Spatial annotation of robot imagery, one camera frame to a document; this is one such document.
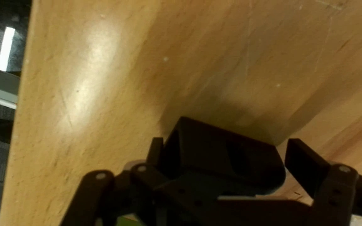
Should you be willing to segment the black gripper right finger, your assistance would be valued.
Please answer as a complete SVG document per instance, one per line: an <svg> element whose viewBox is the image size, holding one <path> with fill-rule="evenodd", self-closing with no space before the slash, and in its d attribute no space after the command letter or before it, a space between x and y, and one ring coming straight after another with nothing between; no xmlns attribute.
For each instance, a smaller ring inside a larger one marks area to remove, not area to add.
<svg viewBox="0 0 362 226"><path fill-rule="evenodd" d="M285 167L313 199L308 226L349 226L362 217L362 175L350 166L329 163L299 138L286 145Z"/></svg>

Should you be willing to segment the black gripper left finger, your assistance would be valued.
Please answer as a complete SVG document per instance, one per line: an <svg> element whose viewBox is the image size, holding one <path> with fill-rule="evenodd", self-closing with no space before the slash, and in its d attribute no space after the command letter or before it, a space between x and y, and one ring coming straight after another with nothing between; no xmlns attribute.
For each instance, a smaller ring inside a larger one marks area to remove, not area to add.
<svg viewBox="0 0 362 226"><path fill-rule="evenodd" d="M114 175L90 171L80 180L59 226L118 226L124 215L134 215L143 226L156 226L156 207L147 188L135 178L158 161L163 140L154 137L147 160Z"/></svg>

